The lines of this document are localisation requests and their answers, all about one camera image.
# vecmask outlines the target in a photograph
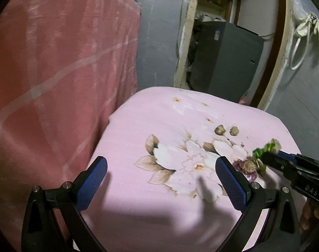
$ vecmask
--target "pink tablecloth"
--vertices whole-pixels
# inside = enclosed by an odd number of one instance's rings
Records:
[[[33,185],[86,168],[136,92],[133,0],[11,0],[0,16],[0,228],[19,249]]]
[[[273,138],[299,153],[282,122],[261,110],[176,88],[140,91],[110,116],[93,154],[107,158],[108,174],[84,217],[111,252],[214,252],[241,215],[215,173],[216,159],[249,160]],[[264,187],[289,184],[269,168],[254,177]],[[300,214],[304,199],[293,196]]]

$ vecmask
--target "metal screw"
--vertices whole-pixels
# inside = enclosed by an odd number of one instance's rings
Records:
[[[251,183],[251,187],[253,189],[259,189],[260,188],[260,184],[258,182],[253,182],[253,183]]]
[[[40,189],[41,189],[40,186],[34,186],[34,187],[32,188],[32,191],[33,191],[33,192],[37,192],[37,191],[40,190]]]
[[[70,188],[71,186],[72,186],[71,181],[66,181],[65,183],[63,183],[63,188]]]
[[[282,191],[285,192],[285,193],[289,193],[290,190],[289,190],[286,186],[284,186],[284,187],[282,188]]]

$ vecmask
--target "wall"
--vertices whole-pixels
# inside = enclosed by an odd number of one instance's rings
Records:
[[[319,12],[311,0],[302,0],[306,12]],[[303,44],[297,59],[303,52]],[[287,67],[268,109],[280,118],[296,141],[301,153],[319,160],[319,43],[312,36],[302,66],[297,71]]]
[[[187,0],[139,0],[139,3],[138,88],[173,86],[181,13],[185,16]]]
[[[278,0],[241,0],[238,25],[258,35],[268,35],[275,32],[277,12]],[[261,59],[247,93],[249,102],[260,82],[273,43],[272,37],[266,39]]]

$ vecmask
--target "blue gripper pad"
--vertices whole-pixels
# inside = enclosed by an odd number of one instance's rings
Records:
[[[108,164],[106,158],[98,156],[90,167],[86,171],[81,172],[73,182],[74,205],[79,213],[88,208],[107,170]]]
[[[217,159],[215,172],[227,192],[233,207],[236,210],[245,211],[251,197],[251,189],[245,176],[241,172],[236,171],[224,156]]]

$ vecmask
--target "white wall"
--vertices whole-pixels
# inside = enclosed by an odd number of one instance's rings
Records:
[[[238,25],[258,35],[268,35],[275,32],[278,12],[278,0],[241,0]],[[255,76],[248,90],[248,101],[252,99],[262,77],[273,37],[268,37],[264,43],[260,62],[257,66]]]

